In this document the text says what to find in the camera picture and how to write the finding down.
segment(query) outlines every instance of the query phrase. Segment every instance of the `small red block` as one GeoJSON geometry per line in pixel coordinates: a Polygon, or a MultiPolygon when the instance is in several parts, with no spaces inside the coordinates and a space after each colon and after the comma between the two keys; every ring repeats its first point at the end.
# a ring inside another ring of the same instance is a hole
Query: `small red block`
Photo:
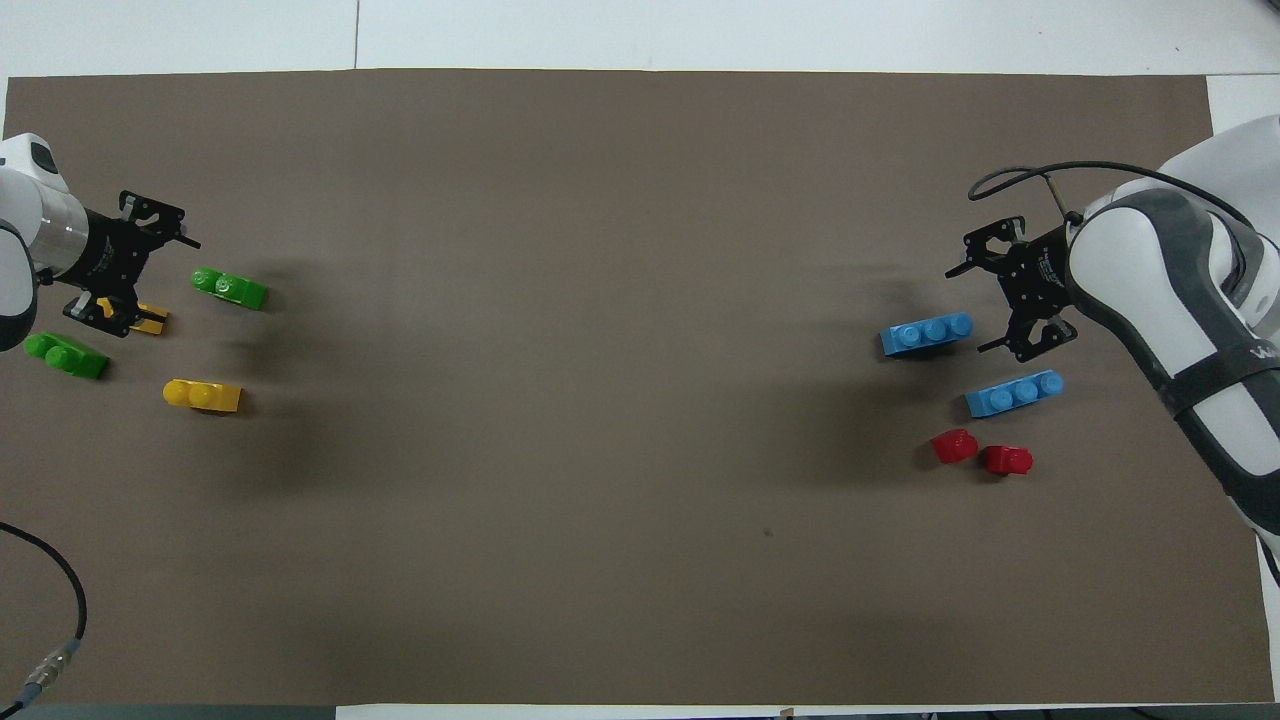
{"type": "Polygon", "coordinates": [[[993,445],[982,448],[982,460],[992,473],[1025,475],[1032,469],[1032,452],[1025,447],[993,445]]]}
{"type": "Polygon", "coordinates": [[[933,443],[933,452],[938,454],[938,460],[943,462],[959,462],[978,455],[978,441],[969,434],[969,430],[947,430],[929,442],[933,443]]]}

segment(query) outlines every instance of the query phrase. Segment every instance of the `building block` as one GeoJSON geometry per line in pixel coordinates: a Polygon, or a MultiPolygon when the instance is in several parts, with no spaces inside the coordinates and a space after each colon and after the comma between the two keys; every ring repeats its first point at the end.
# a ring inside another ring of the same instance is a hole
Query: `building block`
{"type": "MultiPolygon", "coordinates": [[[[115,314],[115,310],[111,307],[111,301],[105,297],[97,299],[97,306],[102,309],[102,314],[106,315],[108,318],[115,314]]],[[[168,310],[161,310],[159,307],[143,305],[142,302],[138,302],[138,309],[146,310],[147,313],[155,313],[156,315],[160,315],[161,318],[165,319],[169,318],[168,310]]],[[[142,318],[141,320],[138,320],[136,325],[131,327],[138,331],[140,333],[160,334],[164,332],[164,320],[152,320],[151,318],[142,318]]]]}
{"type": "Polygon", "coordinates": [[[266,297],[266,286],[212,268],[200,268],[192,273],[191,284],[200,292],[207,292],[251,310],[261,310],[262,300],[266,297]]]}
{"type": "Polygon", "coordinates": [[[966,392],[964,398],[969,404],[970,415],[987,418],[1023,405],[1039,402],[1061,392],[1062,375],[1053,370],[1044,370],[998,386],[966,392]]]}
{"type": "Polygon", "coordinates": [[[169,405],[234,413],[239,410],[239,386],[202,383],[174,378],[164,386],[164,398],[169,405]]]}
{"type": "Polygon", "coordinates": [[[102,374],[102,368],[106,368],[106,355],[60,334],[33,334],[23,341],[22,348],[27,355],[44,360],[50,368],[58,368],[77,378],[97,379],[102,374]]]}
{"type": "Polygon", "coordinates": [[[884,346],[884,355],[892,356],[955,342],[969,337],[972,332],[973,319],[969,314],[952,313],[884,328],[881,331],[881,345],[884,346]]]}
{"type": "Polygon", "coordinates": [[[1007,475],[1010,473],[1025,475],[1032,469],[1032,452],[1025,447],[1010,447],[1007,445],[993,445],[982,448],[982,464],[992,473],[1007,475]]]}
{"type": "Polygon", "coordinates": [[[969,430],[947,430],[929,441],[933,452],[938,454],[938,460],[951,464],[978,455],[978,441],[969,434],[969,430]]]}

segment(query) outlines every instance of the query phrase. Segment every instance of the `velcro strap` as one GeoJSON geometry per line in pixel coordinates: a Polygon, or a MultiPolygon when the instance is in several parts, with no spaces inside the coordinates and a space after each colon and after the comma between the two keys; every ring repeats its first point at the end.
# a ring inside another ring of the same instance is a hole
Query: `velcro strap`
{"type": "Polygon", "coordinates": [[[1249,340],[1219,350],[1174,375],[1160,388],[1160,400],[1174,418],[1235,383],[1280,369],[1280,350],[1266,340],[1249,340]]]}

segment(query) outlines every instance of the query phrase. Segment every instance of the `long blue block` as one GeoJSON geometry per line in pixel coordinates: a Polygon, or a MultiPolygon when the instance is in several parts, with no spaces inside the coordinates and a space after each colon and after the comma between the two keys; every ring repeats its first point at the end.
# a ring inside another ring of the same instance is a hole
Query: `long blue block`
{"type": "Polygon", "coordinates": [[[881,331],[881,345],[884,346],[884,355],[899,355],[955,342],[969,337],[972,332],[973,319],[969,314],[952,313],[884,328],[881,331]]]}
{"type": "Polygon", "coordinates": [[[1062,375],[1053,370],[1044,370],[998,386],[984,389],[966,392],[964,398],[969,402],[969,414],[974,418],[986,418],[1039,402],[1046,397],[1053,397],[1062,392],[1062,375]]]}

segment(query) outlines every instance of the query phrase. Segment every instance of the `yellow block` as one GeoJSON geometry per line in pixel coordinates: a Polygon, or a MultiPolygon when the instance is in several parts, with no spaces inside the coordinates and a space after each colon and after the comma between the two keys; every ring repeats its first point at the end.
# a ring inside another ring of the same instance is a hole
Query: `yellow block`
{"type": "MultiPolygon", "coordinates": [[[[115,310],[111,309],[111,301],[109,301],[105,297],[99,297],[97,299],[97,306],[102,309],[102,314],[106,315],[108,318],[110,318],[111,315],[115,314],[115,310]]],[[[168,318],[169,316],[169,311],[168,310],[161,310],[159,307],[151,307],[150,305],[143,305],[141,302],[138,302],[138,309],[140,310],[146,310],[147,313],[155,313],[156,315],[160,315],[161,318],[168,318]]],[[[142,320],[140,320],[138,324],[133,325],[133,329],[136,329],[138,332],[147,333],[147,334],[160,334],[160,333],[164,332],[164,323],[152,320],[151,318],[142,318],[142,320]]]]}
{"type": "Polygon", "coordinates": [[[164,386],[164,398],[169,405],[234,413],[239,410],[239,386],[172,379],[164,386]]]}

